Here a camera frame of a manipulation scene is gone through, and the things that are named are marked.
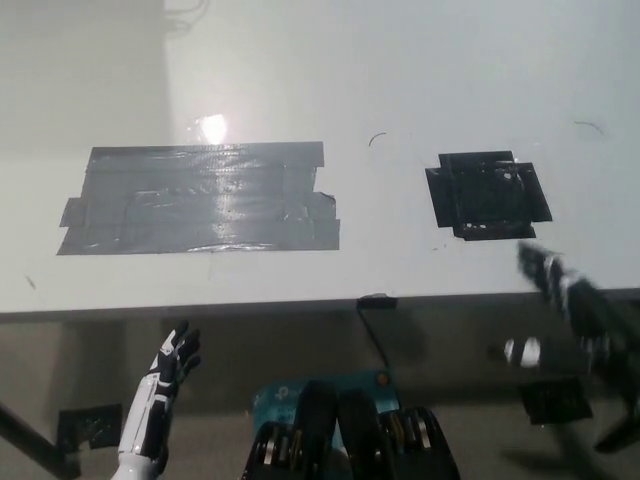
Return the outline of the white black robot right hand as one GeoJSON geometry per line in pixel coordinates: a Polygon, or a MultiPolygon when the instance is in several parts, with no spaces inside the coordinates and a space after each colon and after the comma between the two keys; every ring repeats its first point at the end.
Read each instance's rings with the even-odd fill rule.
{"type": "Polygon", "coordinates": [[[559,254],[531,242],[518,243],[518,268],[569,326],[589,366],[601,367],[625,344],[612,303],[559,254]]]}

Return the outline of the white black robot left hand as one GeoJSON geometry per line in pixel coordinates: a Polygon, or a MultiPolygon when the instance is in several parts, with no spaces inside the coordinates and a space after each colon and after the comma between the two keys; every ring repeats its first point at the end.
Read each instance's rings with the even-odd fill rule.
{"type": "Polygon", "coordinates": [[[181,385],[200,364],[200,331],[188,321],[175,327],[161,344],[132,401],[119,453],[158,460],[166,450],[173,405],[181,385]]]}

